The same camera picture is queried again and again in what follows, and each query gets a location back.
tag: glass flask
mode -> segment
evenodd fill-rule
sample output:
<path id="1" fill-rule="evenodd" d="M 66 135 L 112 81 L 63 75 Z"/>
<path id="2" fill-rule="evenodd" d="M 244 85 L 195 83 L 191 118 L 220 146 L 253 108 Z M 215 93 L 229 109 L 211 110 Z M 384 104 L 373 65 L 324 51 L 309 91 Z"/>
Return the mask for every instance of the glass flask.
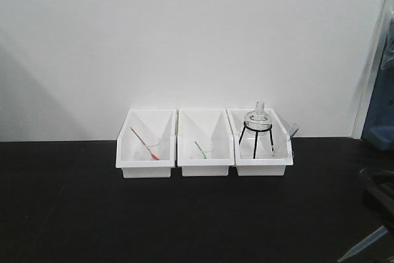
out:
<path id="1" fill-rule="evenodd" d="M 253 111 L 246 113 L 244 120 L 246 127 L 256 129 L 258 131 L 268 130 L 272 125 L 272 118 L 264 111 L 263 102 L 257 102 L 256 108 Z"/>

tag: flask neck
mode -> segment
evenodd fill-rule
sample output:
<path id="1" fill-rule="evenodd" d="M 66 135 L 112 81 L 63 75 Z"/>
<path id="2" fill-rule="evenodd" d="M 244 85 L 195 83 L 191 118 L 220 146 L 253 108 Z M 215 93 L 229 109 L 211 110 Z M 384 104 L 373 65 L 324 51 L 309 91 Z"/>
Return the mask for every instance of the flask neck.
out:
<path id="1" fill-rule="evenodd" d="M 257 102 L 255 111 L 257 112 L 258 115 L 264 114 L 264 102 L 261 101 Z"/>

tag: black table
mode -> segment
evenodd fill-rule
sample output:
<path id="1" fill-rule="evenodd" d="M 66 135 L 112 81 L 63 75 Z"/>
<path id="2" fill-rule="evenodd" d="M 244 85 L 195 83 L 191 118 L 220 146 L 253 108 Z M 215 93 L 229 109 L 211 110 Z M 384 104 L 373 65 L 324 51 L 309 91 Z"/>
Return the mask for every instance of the black table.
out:
<path id="1" fill-rule="evenodd" d="M 0 144 L 0 262 L 335 262 L 380 226 L 363 166 L 394 154 L 294 139 L 283 177 L 123 179 L 116 143 Z M 346 262 L 394 255 L 390 235 Z"/>

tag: red stirring rod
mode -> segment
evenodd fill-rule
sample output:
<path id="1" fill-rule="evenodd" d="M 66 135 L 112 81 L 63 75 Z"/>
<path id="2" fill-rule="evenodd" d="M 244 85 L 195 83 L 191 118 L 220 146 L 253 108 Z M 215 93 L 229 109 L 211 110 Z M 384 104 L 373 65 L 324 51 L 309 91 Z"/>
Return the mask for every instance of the red stirring rod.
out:
<path id="1" fill-rule="evenodd" d="M 133 133 L 137 136 L 137 138 L 140 139 L 140 141 L 143 143 L 143 146 L 144 146 L 146 149 L 148 149 L 148 151 L 149 151 L 150 155 L 152 156 L 152 158 L 153 158 L 154 160 L 160 160 L 160 158 L 158 158 L 156 155 L 154 155 L 154 154 L 152 153 L 152 151 L 151 151 L 151 150 L 149 149 L 149 147 L 145 144 L 145 142 L 141 139 L 141 137 L 138 136 L 138 134 L 136 133 L 136 131 L 133 130 L 132 127 L 130 127 L 130 128 L 131 128 L 131 130 L 133 131 Z"/>

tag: white plastic bin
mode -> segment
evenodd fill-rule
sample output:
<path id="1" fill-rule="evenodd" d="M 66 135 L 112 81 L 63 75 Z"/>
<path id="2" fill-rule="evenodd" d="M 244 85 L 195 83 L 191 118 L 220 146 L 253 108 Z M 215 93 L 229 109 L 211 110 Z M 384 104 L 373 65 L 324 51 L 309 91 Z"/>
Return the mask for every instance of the white plastic bin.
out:
<path id="1" fill-rule="evenodd" d="M 180 110 L 178 166 L 182 175 L 227 176 L 234 165 L 233 135 L 226 111 Z"/>
<path id="2" fill-rule="evenodd" d="M 170 177 L 175 166 L 175 110 L 130 110 L 116 142 L 116 167 L 125 178 Z M 155 160 L 145 142 L 159 160 Z"/>
<path id="3" fill-rule="evenodd" d="M 287 131 L 273 109 L 265 111 L 272 117 L 272 136 L 275 156 L 272 155 L 269 133 L 259 134 L 256 157 L 253 159 L 255 135 L 247 129 L 243 135 L 241 145 L 239 137 L 244 126 L 245 114 L 249 111 L 242 109 L 228 109 L 228 119 L 234 135 L 235 166 L 239 176 L 283 176 L 286 166 L 293 164 L 291 142 L 288 141 L 280 148 L 278 144 L 289 139 Z"/>

